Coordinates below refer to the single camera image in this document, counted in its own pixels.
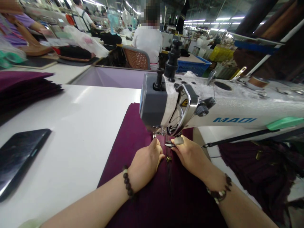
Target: chair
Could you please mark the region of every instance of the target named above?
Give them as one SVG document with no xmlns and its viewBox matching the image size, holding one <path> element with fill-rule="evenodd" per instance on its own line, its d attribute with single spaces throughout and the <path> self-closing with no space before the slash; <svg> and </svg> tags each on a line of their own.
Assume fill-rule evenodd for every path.
<svg viewBox="0 0 304 228">
<path fill-rule="evenodd" d="M 127 62 L 134 69 L 150 70 L 150 58 L 145 51 L 123 45 Z"/>
</svg>

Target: smartphone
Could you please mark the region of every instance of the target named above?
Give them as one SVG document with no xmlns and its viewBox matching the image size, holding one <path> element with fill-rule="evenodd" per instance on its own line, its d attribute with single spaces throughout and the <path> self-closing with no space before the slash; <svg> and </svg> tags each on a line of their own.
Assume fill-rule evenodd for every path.
<svg viewBox="0 0 304 228">
<path fill-rule="evenodd" d="M 0 202 L 18 187 L 51 132 L 16 133 L 0 148 Z"/>
</svg>

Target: wooden bead bracelet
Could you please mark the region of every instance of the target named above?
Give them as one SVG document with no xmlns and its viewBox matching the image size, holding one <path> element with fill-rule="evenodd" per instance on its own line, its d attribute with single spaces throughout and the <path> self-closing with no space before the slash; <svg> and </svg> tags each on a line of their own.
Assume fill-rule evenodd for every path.
<svg viewBox="0 0 304 228">
<path fill-rule="evenodd" d="M 134 197 L 133 189 L 131 188 L 130 180 L 128 177 L 128 167 L 126 165 L 123 166 L 123 177 L 124 177 L 124 183 L 126 184 L 126 189 L 128 190 L 128 196 L 130 199 Z"/>
<path fill-rule="evenodd" d="M 231 189 L 229 188 L 229 186 L 232 186 L 231 184 L 231 178 L 225 174 L 226 176 L 226 183 L 227 185 L 225 185 L 225 190 L 222 190 L 222 191 L 210 191 L 207 187 L 207 192 L 214 198 L 215 202 L 217 204 L 219 204 L 221 201 L 223 201 L 226 197 L 226 191 L 230 191 L 231 192 Z"/>
</svg>

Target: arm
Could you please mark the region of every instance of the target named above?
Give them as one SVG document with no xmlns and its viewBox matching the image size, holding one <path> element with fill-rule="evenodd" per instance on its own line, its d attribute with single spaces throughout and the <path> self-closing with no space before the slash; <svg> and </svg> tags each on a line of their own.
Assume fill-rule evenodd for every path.
<svg viewBox="0 0 304 228">
<path fill-rule="evenodd" d="M 38 22 L 34 22 L 33 24 L 31 24 L 29 26 L 29 28 L 36 31 L 36 32 L 40 32 L 40 29 L 45 29 L 45 27 Z"/>
<path fill-rule="evenodd" d="M 90 25 L 91 27 L 96 28 L 96 25 L 94 23 L 91 23 Z"/>
<path fill-rule="evenodd" d="M 84 13 L 83 18 L 91 25 L 91 27 L 96 28 L 96 25 L 94 24 L 87 12 Z"/>
<path fill-rule="evenodd" d="M 128 168 L 130 184 L 135 193 L 150 182 L 164 157 L 158 139 L 154 139 L 149 146 L 136 152 Z M 50 218 L 41 228 L 103 228 L 128 197 L 123 174 L 119 173 L 95 191 Z"/>
<path fill-rule="evenodd" d="M 184 138 L 184 144 L 172 148 L 180 158 L 183 166 L 201 179 L 211 191 L 225 189 L 225 174 L 213 165 L 201 147 Z M 267 227 L 277 228 L 275 223 L 255 205 L 234 183 L 227 191 L 226 197 L 219 203 L 219 209 L 229 228 Z"/>
</svg>

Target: sewing machine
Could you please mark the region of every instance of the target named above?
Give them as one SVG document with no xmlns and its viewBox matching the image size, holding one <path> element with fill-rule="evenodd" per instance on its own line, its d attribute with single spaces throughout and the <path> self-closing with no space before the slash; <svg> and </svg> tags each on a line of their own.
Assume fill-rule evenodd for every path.
<svg viewBox="0 0 304 228">
<path fill-rule="evenodd" d="M 140 116 L 151 132 L 176 136 L 183 128 L 235 126 L 244 131 L 230 137 L 259 132 L 250 139 L 260 140 L 304 126 L 303 86 L 270 81 L 253 90 L 247 80 L 199 78 L 190 71 L 175 77 L 180 48 L 174 40 L 165 72 L 145 75 Z"/>
</svg>

